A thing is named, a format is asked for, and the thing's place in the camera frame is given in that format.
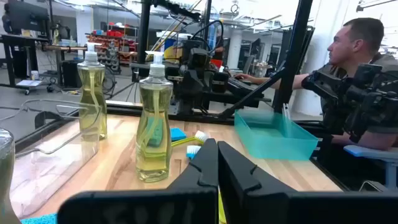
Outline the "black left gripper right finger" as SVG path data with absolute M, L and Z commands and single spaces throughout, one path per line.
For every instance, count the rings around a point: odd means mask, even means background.
M 224 141 L 218 181 L 228 224 L 398 224 L 398 192 L 305 192 Z

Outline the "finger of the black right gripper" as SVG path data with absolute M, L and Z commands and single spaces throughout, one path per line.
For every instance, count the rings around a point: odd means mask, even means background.
M 202 98 L 202 82 L 196 70 L 187 70 L 183 73 L 180 84 L 180 97 L 185 104 L 195 104 Z
M 202 88 L 202 104 L 209 105 L 211 101 L 219 103 L 227 103 L 228 96 L 226 94 L 228 86 L 228 74 L 223 72 L 205 71 Z

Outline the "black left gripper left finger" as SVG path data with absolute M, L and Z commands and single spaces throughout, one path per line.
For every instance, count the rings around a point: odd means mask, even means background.
M 217 224 L 218 145 L 207 139 L 165 189 L 91 191 L 62 203 L 57 224 Z

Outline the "yellow dish brush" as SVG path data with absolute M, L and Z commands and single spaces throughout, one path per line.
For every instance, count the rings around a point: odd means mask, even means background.
M 226 216 L 224 214 L 223 201 L 221 191 L 218 191 L 218 219 L 221 224 L 226 224 Z

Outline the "blue dish brush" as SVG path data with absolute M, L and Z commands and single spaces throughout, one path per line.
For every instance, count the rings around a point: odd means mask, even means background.
M 200 149 L 201 146 L 196 146 L 196 145 L 187 146 L 186 157 L 192 160 Z

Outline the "blue sponge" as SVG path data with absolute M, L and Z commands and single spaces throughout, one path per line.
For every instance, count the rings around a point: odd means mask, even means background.
M 25 218 L 21 220 L 22 224 L 57 224 L 57 214 L 51 213 L 39 217 Z
M 170 136 L 172 142 L 179 141 L 187 137 L 187 135 L 180 128 L 171 128 Z

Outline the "lime green dish brush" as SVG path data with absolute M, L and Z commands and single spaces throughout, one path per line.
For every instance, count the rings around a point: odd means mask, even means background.
M 206 133 L 204 133 L 202 131 L 197 131 L 196 134 L 192 137 L 172 142 L 171 146 L 175 147 L 175 146 L 179 146 L 181 144 L 185 144 L 185 143 L 192 142 L 192 141 L 199 141 L 200 143 L 203 144 L 208 138 L 209 138 L 209 136 Z

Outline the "yellow blue container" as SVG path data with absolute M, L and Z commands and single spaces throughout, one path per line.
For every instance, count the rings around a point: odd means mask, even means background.
M 164 44 L 164 60 L 170 63 L 179 63 L 182 51 L 183 40 L 167 39 Z

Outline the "white pillar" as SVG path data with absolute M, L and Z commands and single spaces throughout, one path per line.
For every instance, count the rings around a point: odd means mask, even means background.
M 239 29 L 233 29 L 229 42 L 228 50 L 228 67 L 237 68 L 239 62 L 239 54 L 241 50 L 243 31 Z

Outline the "teal plastic bin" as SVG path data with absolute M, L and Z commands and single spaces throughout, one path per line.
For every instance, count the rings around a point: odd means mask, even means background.
M 252 157 L 307 161 L 318 138 L 280 113 L 236 110 L 234 128 Z

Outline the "black floor fan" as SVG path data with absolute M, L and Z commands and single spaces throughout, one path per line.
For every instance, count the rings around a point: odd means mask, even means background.
M 109 93 L 114 90 L 116 85 L 116 78 L 114 72 L 109 68 L 105 67 L 104 80 L 103 80 L 103 93 Z

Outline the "red parts shelf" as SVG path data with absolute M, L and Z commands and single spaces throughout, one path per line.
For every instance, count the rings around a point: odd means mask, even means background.
M 116 30 L 93 30 L 85 34 L 89 42 L 100 45 L 95 47 L 98 59 L 105 65 L 128 66 L 136 60 L 137 46 L 136 37 L 125 36 L 124 33 Z

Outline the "black computer tower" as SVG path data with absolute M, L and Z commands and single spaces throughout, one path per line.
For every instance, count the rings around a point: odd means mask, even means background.
M 81 87 L 81 79 L 78 74 L 77 65 L 82 62 L 83 60 L 64 60 L 62 62 L 62 76 L 65 87 Z

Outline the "copper top table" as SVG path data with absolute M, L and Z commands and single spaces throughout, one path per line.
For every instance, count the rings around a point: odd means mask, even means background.
M 86 51 L 87 47 L 70 47 L 70 46 L 59 46 L 59 45 L 44 45 L 42 44 L 43 50 L 59 50 L 59 51 L 74 51 L 74 50 L 83 50 Z

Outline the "clear plastic bin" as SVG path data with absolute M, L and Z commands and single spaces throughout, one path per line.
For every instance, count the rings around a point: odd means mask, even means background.
M 15 139 L 11 205 L 18 218 L 39 210 L 97 152 L 102 107 L 58 100 L 27 100 L 0 128 Z

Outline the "person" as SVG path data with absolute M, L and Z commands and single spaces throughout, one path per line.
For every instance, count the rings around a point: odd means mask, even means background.
M 334 36 L 328 63 L 293 79 L 292 89 L 320 97 L 327 134 L 317 163 L 350 190 L 367 180 L 385 184 L 386 167 L 378 159 L 354 157 L 344 147 L 388 151 L 398 142 L 398 60 L 379 52 L 383 37 L 379 19 L 352 19 Z

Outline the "black monitor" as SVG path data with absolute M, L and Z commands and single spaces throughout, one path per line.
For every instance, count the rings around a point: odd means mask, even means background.
M 49 34 L 49 14 L 45 8 L 24 1 L 9 0 L 1 18 L 8 34 L 21 35 L 22 29 Z

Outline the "black standing desk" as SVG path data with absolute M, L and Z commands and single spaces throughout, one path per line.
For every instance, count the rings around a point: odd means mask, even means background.
M 9 78 L 9 84 L 0 83 L 0 86 L 8 87 L 8 88 L 16 88 L 20 90 L 24 90 L 25 94 L 28 95 L 31 90 L 33 90 L 34 86 L 30 85 L 17 85 L 15 81 L 14 74 L 14 63 L 13 58 L 11 56 L 11 49 L 14 47 L 23 46 L 25 48 L 25 52 L 27 54 L 28 62 L 27 72 L 31 73 L 31 70 L 38 70 L 37 63 L 37 54 L 36 54 L 36 42 L 48 43 L 48 39 L 39 38 L 39 37 L 24 37 L 22 35 L 13 35 L 13 34 L 1 34 L 0 35 L 0 43 L 4 46 L 4 53 L 6 58 L 2 58 L 2 61 L 5 61 L 7 65 L 7 72 Z

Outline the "black aluminium table frame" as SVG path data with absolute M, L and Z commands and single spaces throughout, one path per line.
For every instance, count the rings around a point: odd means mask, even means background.
M 282 104 L 288 103 L 292 94 L 290 87 L 292 86 L 294 73 L 298 71 L 300 61 L 303 57 L 302 47 L 305 43 L 305 36 L 307 31 L 307 19 L 309 18 L 310 8 L 313 0 L 299 0 L 297 10 L 295 13 L 295 21 L 293 24 L 292 36 L 289 42 L 288 53 L 286 57 L 286 68 L 275 74 L 265 84 L 260 85 L 257 89 L 250 92 L 248 96 L 237 102 L 232 107 L 226 109 L 220 114 L 214 116 L 205 116 L 200 114 L 195 115 L 172 115 L 170 118 L 172 121 L 181 121 L 184 124 L 196 124 L 208 131 L 210 128 L 216 128 L 219 133 L 222 131 L 232 130 L 233 118 L 232 115 L 236 108 L 242 106 L 245 102 L 252 100 L 256 93 L 260 93 L 271 86 L 276 81 L 282 82 L 282 88 L 280 93 L 277 94 L 275 111 L 282 111 Z M 174 6 L 172 3 L 166 0 L 141 0 L 142 11 L 141 11 L 141 23 L 139 41 L 146 43 L 146 38 L 149 29 L 149 17 L 150 7 L 162 6 L 166 9 L 176 10 L 177 13 L 190 17 L 193 20 L 200 20 L 199 15 L 181 9 L 179 6 Z M 294 184 L 292 181 L 287 183 L 296 190 L 307 190 L 307 191 L 340 191 L 336 183 L 330 179 L 320 168 L 318 168 L 312 162 L 293 162 L 293 169 L 288 170 L 297 183 Z

